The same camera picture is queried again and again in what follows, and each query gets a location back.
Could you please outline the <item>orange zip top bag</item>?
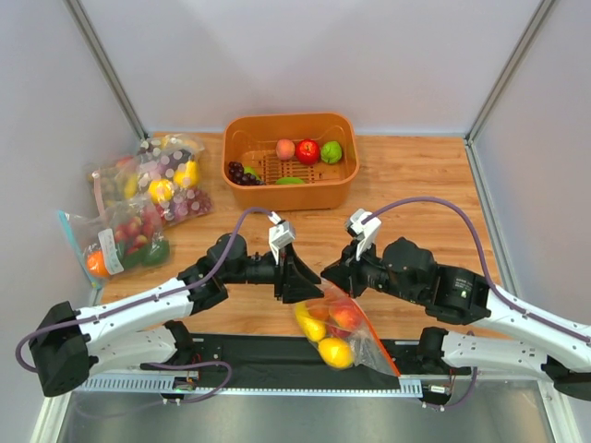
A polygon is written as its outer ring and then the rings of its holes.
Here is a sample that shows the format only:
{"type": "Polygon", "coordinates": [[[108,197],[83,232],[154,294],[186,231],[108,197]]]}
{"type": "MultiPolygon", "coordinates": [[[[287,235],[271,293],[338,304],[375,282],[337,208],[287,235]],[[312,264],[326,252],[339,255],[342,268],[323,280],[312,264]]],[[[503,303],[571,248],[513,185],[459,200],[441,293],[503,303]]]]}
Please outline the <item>orange zip top bag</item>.
{"type": "MultiPolygon", "coordinates": [[[[394,362],[392,357],[390,357],[390,355],[386,351],[384,345],[380,340],[380,337],[374,330],[373,325],[371,324],[363,309],[355,301],[355,299],[350,297],[347,293],[343,292],[340,288],[338,288],[329,281],[323,281],[320,285],[320,288],[322,290],[322,297],[319,299],[311,299],[304,301],[303,303],[306,307],[308,305],[313,304],[325,304],[329,308],[332,302],[344,298],[349,298],[356,303],[359,314],[362,317],[362,323],[360,324],[360,326],[357,329],[349,330],[351,331],[351,335],[348,338],[344,339],[344,341],[346,341],[352,349],[355,356],[355,361],[353,362],[353,364],[347,367],[346,369],[353,366],[363,365],[384,375],[399,377],[401,375],[400,369],[398,368],[397,364],[394,362]]],[[[329,321],[324,322],[324,324],[326,327],[326,331],[329,325],[337,326],[333,322],[331,317],[329,321]]],[[[327,331],[325,338],[329,337],[332,337],[332,335],[327,331]]],[[[309,342],[319,353],[319,342],[309,342]]]]}

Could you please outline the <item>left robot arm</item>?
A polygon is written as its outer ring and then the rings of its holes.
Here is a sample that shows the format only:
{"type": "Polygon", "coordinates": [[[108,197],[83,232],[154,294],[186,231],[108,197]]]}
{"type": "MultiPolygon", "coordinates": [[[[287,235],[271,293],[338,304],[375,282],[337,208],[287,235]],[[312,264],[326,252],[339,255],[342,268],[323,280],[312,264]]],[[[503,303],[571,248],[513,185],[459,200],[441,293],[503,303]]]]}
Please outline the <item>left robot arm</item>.
{"type": "Polygon", "coordinates": [[[320,276],[287,244],[249,255],[239,234],[221,236],[177,276],[120,302],[54,305],[29,340],[42,393],[56,397],[126,366],[191,369],[199,352],[182,320],[226,300],[228,284],[270,285],[285,304],[320,298],[320,276]]]}

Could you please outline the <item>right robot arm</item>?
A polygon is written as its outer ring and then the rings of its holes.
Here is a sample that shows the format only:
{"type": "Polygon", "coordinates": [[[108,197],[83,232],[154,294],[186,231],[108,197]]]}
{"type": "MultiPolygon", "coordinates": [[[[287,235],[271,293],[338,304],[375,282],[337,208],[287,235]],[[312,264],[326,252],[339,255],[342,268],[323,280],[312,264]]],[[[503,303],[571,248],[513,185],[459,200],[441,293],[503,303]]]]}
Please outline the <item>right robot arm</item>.
{"type": "Polygon", "coordinates": [[[590,398],[590,328],[519,300],[471,270],[436,262],[427,249],[401,237],[381,257],[371,246],[358,254],[346,246],[321,273],[358,297],[367,288],[424,307],[451,325],[472,325],[504,339],[470,336],[443,328],[423,329],[416,357],[424,365],[496,369],[552,383],[572,398],[590,398]]]}

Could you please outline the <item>fake persimmon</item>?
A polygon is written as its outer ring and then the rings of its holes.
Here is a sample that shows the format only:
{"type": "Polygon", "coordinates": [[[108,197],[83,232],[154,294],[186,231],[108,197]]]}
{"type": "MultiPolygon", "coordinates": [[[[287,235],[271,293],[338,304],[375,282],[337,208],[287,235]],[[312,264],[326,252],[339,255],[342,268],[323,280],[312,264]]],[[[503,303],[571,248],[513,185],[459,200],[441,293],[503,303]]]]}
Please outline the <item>fake persimmon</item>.
{"type": "Polygon", "coordinates": [[[354,330],[362,323],[356,303],[349,298],[332,302],[329,306],[329,314],[333,322],[341,329],[354,330]]]}

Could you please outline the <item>fake yellow mango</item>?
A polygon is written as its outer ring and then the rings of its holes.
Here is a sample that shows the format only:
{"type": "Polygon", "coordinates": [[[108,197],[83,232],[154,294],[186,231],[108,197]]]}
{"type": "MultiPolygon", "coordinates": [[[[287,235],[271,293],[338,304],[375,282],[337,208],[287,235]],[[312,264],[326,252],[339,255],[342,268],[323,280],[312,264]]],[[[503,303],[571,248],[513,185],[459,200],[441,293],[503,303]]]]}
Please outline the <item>fake yellow mango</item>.
{"type": "Polygon", "coordinates": [[[295,320],[309,341],[319,342],[326,337],[323,321],[312,317],[303,302],[295,305],[295,320]]]}

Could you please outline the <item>fake purple fruit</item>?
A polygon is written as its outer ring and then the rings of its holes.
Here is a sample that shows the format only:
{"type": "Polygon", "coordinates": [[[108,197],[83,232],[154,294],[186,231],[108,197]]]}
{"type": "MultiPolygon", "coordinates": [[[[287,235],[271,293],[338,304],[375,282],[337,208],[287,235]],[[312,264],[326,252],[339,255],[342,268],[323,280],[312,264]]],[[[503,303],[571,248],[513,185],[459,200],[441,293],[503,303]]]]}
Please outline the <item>fake purple fruit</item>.
{"type": "Polygon", "coordinates": [[[346,330],[346,329],[339,328],[339,327],[334,326],[334,325],[329,325],[327,327],[327,331],[333,337],[336,337],[336,338],[339,338],[339,339],[342,339],[342,340],[348,338],[351,335],[351,331],[346,330]]]}

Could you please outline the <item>fake yellow lemon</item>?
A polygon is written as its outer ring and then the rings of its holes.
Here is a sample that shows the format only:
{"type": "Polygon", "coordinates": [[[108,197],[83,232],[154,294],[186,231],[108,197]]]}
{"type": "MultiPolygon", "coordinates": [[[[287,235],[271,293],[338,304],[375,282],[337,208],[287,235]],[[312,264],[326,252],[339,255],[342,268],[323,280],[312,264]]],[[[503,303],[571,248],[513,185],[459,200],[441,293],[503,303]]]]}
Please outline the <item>fake yellow lemon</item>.
{"type": "Polygon", "coordinates": [[[346,369],[355,361],[355,356],[346,341],[329,337],[318,343],[318,351],[325,364],[336,368],[346,369]]]}

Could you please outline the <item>fake green pear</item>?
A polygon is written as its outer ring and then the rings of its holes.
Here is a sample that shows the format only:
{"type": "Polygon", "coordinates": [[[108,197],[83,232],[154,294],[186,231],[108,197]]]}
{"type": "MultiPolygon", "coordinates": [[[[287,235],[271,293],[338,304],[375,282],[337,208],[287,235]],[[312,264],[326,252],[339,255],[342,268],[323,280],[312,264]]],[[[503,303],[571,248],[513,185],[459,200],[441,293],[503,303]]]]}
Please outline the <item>fake green pear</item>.
{"type": "Polygon", "coordinates": [[[255,170],[254,170],[252,167],[245,166],[245,167],[244,167],[244,173],[245,173],[245,174],[251,174],[251,175],[253,175],[253,176],[254,176],[256,179],[260,180],[260,176],[257,174],[257,172],[256,172],[256,171],[255,171],[255,170]]]}

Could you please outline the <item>blue zip bag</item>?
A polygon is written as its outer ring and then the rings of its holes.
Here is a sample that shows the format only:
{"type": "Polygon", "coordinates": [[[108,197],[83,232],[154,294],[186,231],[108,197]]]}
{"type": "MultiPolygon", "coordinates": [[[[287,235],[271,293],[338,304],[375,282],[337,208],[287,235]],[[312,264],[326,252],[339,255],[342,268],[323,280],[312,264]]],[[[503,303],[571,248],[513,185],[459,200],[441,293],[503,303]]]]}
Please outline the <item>blue zip bag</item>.
{"type": "Polygon", "coordinates": [[[95,288],[136,269],[159,267],[172,255],[161,217],[149,201],[119,202],[94,219],[60,210],[58,220],[95,288]]]}

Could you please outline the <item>fake red apple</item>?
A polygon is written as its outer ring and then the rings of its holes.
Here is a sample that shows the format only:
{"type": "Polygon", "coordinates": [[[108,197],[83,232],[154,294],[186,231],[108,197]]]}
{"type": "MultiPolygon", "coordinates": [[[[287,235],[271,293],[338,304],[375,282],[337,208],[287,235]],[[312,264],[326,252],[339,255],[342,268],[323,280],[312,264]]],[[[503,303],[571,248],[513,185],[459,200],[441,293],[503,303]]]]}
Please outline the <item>fake red apple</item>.
{"type": "Polygon", "coordinates": [[[316,164],[320,159],[320,146],[312,139],[304,139],[295,145],[295,157],[304,165],[316,164]]]}

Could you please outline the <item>fake peach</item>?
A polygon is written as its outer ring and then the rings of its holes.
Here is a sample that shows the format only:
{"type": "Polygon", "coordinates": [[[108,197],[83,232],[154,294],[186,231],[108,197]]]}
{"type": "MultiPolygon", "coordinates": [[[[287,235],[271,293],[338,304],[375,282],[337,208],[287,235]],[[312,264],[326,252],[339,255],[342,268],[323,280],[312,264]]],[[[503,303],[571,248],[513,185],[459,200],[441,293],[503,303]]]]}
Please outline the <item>fake peach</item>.
{"type": "Polygon", "coordinates": [[[289,161],[295,156],[296,144],[287,138],[279,139],[275,146],[275,153],[280,161],[289,161]]]}

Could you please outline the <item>pink zip bag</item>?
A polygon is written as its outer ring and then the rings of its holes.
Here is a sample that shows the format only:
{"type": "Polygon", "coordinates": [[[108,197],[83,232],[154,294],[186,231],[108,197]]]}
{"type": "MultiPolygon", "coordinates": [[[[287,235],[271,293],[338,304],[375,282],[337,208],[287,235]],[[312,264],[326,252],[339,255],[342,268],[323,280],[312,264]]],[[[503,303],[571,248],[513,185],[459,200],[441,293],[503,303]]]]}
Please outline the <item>pink zip bag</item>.
{"type": "Polygon", "coordinates": [[[100,216],[116,203],[133,198],[139,191],[139,161],[134,156],[122,157],[103,166],[91,166],[87,181],[100,216]]]}

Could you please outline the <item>right aluminium frame post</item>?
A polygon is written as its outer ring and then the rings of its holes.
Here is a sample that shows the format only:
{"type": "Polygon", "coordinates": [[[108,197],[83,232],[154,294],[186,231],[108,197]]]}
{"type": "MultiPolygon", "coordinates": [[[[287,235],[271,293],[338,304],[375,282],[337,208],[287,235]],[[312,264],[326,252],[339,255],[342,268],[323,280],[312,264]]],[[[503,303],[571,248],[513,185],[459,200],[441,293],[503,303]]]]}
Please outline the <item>right aluminium frame post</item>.
{"type": "Polygon", "coordinates": [[[476,119],[464,136],[464,141],[468,146],[472,145],[483,131],[487,121],[493,114],[495,107],[501,100],[503,93],[511,84],[518,68],[523,63],[534,44],[537,35],[545,26],[552,10],[558,3],[559,1],[557,0],[542,0],[538,2],[532,17],[528,20],[525,29],[515,44],[507,62],[503,66],[487,98],[478,111],[476,119]]]}

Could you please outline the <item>aluminium frame post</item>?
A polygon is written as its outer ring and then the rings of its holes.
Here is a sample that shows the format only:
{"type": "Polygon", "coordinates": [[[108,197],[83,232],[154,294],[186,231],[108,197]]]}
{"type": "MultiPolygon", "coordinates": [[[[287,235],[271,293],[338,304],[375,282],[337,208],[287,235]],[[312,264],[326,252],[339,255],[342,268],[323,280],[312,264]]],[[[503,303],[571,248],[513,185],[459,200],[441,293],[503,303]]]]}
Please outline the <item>aluminium frame post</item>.
{"type": "Polygon", "coordinates": [[[104,80],[113,93],[131,129],[139,139],[146,138],[149,132],[142,124],[132,101],[129,99],[126,89],[116,73],[115,67],[103,46],[101,38],[83,2],[79,0],[65,0],[64,5],[78,27],[79,33],[87,44],[93,59],[101,70],[104,80]]]}
{"type": "Polygon", "coordinates": [[[483,131],[487,121],[493,114],[495,107],[501,100],[503,93],[511,84],[518,68],[523,63],[534,44],[537,35],[545,26],[552,10],[558,3],[559,1],[557,0],[542,0],[538,2],[532,17],[528,20],[525,29],[515,44],[507,62],[503,66],[487,98],[478,111],[476,119],[464,136],[464,141],[468,146],[472,145],[483,131]]]}

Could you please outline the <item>left aluminium frame post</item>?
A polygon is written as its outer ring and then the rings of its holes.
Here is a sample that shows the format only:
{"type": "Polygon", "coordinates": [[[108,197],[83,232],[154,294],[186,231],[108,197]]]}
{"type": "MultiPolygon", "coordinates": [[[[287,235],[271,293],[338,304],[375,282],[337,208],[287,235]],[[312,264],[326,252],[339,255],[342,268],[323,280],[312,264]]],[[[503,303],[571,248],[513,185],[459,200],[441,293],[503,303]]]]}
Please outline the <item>left aluminium frame post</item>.
{"type": "Polygon", "coordinates": [[[146,138],[149,132],[142,124],[132,101],[129,99],[126,89],[116,73],[115,67],[103,46],[101,38],[83,2],[79,0],[65,0],[64,5],[78,27],[79,33],[87,44],[93,59],[101,70],[104,80],[113,93],[131,129],[139,139],[146,138]]]}

